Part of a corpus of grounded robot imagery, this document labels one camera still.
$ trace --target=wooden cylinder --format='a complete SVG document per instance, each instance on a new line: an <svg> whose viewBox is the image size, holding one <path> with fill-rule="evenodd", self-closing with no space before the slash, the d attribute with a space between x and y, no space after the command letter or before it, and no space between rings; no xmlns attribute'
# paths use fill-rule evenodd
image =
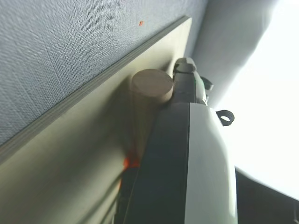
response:
<svg viewBox="0 0 299 224"><path fill-rule="evenodd" d="M141 159L157 112L172 96L173 80L162 70L142 70L133 76L131 91L135 149Z"/></svg>

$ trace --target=wooden board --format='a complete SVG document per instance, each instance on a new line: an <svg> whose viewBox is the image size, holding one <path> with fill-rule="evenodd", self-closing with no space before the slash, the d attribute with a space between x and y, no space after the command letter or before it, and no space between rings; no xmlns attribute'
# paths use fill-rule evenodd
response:
<svg viewBox="0 0 299 224"><path fill-rule="evenodd" d="M171 74L191 22L173 23L0 147L0 223L109 221L133 147L130 79L147 68Z"/></svg>

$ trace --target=gray wallpaper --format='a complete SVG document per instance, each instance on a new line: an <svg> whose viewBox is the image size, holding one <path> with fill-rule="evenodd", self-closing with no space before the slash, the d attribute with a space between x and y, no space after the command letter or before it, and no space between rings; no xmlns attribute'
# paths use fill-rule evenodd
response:
<svg viewBox="0 0 299 224"><path fill-rule="evenodd" d="M0 0L0 145L183 15L190 56L206 2Z"/></svg>

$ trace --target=bright white light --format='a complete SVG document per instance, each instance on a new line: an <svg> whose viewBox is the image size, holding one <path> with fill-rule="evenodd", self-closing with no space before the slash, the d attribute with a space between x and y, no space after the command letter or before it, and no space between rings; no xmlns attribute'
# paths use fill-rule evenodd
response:
<svg viewBox="0 0 299 224"><path fill-rule="evenodd" d="M219 109L236 166L299 200L299 1L281 0L254 54Z"/></svg>

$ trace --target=textured gray wall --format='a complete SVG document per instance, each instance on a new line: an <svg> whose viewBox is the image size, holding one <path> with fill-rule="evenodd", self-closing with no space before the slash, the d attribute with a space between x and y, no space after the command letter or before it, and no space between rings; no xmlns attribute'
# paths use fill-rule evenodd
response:
<svg viewBox="0 0 299 224"><path fill-rule="evenodd" d="M214 83L216 107L255 50L278 0L210 0L193 53L199 74Z"/></svg>
<svg viewBox="0 0 299 224"><path fill-rule="evenodd" d="M183 15L190 56L206 2L0 0L0 144Z"/></svg>

